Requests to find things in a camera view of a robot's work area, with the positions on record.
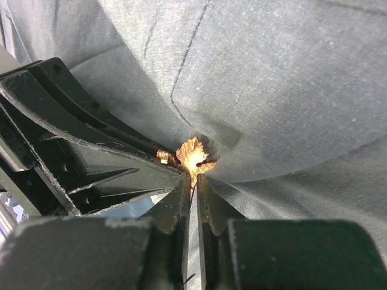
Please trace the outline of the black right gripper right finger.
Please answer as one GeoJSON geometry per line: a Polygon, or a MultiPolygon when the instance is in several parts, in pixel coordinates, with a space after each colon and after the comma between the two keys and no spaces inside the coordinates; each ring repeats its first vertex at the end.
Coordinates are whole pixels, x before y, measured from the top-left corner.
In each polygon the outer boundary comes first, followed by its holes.
{"type": "Polygon", "coordinates": [[[385,289],[371,236],[343,220],[251,220],[197,181],[203,289],[385,289]]]}

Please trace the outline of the gold leaf brooch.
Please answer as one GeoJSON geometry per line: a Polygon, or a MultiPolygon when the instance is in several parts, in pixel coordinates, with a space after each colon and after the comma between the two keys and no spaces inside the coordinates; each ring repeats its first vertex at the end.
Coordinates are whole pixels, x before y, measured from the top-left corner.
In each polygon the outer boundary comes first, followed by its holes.
{"type": "Polygon", "coordinates": [[[156,157],[166,166],[171,166],[190,174],[190,192],[193,194],[197,185],[198,175],[212,170],[216,162],[209,162],[208,153],[204,151],[204,144],[198,137],[184,142],[176,154],[173,155],[164,150],[158,150],[156,157]]]}

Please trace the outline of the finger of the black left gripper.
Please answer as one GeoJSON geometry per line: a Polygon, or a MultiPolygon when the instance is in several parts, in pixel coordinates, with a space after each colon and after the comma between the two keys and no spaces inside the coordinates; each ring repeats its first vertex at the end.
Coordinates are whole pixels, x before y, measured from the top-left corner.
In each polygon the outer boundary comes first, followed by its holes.
{"type": "Polygon", "coordinates": [[[148,154],[155,154],[158,150],[172,152],[107,111],[82,87],[59,58],[33,62],[27,69],[61,107],[82,123],[148,154]]]}

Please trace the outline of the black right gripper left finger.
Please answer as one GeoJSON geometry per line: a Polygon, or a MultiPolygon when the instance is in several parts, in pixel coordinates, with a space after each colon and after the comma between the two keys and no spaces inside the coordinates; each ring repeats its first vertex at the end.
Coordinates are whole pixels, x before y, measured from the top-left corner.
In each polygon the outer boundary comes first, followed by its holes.
{"type": "Polygon", "coordinates": [[[130,217],[40,217],[1,248],[2,289],[185,289],[190,176],[130,217]]]}

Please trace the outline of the grey button shirt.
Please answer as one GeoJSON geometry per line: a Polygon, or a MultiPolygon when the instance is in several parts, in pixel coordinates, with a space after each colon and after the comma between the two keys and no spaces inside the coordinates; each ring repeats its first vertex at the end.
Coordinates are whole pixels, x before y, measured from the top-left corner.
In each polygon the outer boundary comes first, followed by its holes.
{"type": "Polygon", "coordinates": [[[165,147],[200,137],[248,217],[349,219],[386,254],[385,1],[2,1],[1,45],[165,147]]]}

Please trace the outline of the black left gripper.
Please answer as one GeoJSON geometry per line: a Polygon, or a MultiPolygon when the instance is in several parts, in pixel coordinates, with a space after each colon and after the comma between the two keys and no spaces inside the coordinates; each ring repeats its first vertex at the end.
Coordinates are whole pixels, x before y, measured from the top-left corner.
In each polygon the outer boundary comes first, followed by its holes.
{"type": "Polygon", "coordinates": [[[179,171],[82,123],[31,72],[1,79],[1,190],[28,217],[87,216],[167,193],[179,171]]]}

